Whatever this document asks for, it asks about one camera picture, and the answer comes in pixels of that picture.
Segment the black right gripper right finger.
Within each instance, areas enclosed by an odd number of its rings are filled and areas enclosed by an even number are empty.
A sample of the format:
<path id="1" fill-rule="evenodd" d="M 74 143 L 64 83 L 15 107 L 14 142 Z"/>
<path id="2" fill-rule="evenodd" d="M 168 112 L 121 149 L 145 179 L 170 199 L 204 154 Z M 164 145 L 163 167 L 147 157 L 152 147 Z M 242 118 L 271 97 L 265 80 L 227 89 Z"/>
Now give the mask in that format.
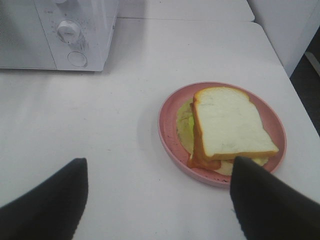
<path id="1" fill-rule="evenodd" d="M 247 157 L 235 158 L 230 197 L 248 240 L 318 240 L 320 205 Z"/>

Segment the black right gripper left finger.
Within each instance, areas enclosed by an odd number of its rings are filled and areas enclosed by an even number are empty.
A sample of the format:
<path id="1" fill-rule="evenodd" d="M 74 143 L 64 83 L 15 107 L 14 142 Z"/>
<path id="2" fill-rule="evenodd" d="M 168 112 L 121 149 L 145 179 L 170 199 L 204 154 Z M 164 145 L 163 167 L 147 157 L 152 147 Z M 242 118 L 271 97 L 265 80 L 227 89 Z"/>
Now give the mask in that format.
<path id="1" fill-rule="evenodd" d="M 71 240 L 89 194 L 86 158 L 75 158 L 0 208 L 2 240 Z"/>

